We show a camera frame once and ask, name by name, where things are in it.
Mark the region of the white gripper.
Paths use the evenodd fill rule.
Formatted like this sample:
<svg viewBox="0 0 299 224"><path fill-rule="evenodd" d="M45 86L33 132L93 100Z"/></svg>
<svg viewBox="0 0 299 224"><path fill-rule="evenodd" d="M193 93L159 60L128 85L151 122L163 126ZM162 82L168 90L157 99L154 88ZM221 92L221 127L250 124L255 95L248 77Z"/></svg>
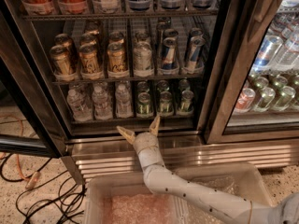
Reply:
<svg viewBox="0 0 299 224"><path fill-rule="evenodd" d="M135 133L133 131L123 128L122 126L118 126L117 130L129 144L133 144L136 153L139 154L142 150L159 146L159 141L157 138L159 127L160 117L156 116L149 126L149 132L140 133L137 137L135 137Z"/></svg>

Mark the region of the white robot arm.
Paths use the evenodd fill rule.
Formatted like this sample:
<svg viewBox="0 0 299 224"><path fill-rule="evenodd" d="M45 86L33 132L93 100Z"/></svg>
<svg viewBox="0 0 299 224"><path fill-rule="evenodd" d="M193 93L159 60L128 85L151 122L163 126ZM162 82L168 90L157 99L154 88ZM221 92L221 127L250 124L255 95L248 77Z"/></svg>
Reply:
<svg viewBox="0 0 299 224"><path fill-rule="evenodd" d="M122 126L118 132L138 156L143 181L156 194L179 197L226 224L299 224L299 194L294 193L271 207L216 189L189 182L165 167L159 147L160 119L140 134Z"/></svg>

